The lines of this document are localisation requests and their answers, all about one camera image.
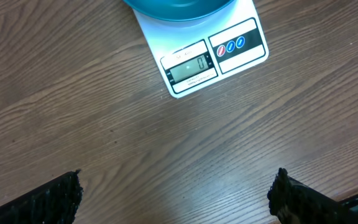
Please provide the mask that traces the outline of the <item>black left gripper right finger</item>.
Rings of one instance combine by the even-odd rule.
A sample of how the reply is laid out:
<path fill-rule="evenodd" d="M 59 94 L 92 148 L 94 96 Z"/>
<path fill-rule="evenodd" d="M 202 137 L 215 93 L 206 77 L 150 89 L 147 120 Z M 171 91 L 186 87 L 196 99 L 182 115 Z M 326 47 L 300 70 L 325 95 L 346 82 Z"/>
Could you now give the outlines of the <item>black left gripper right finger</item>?
<path fill-rule="evenodd" d="M 267 193 L 271 215 L 282 224 L 358 224 L 358 213 L 278 170 Z"/>

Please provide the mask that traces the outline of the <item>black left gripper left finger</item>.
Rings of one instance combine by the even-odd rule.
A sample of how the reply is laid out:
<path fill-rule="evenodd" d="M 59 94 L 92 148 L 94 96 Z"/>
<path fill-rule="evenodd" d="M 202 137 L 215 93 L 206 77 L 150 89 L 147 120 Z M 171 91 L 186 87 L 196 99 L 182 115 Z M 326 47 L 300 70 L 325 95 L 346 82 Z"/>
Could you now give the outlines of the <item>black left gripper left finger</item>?
<path fill-rule="evenodd" d="M 79 173 L 67 172 L 0 206 L 0 224 L 72 224 L 83 198 Z"/>

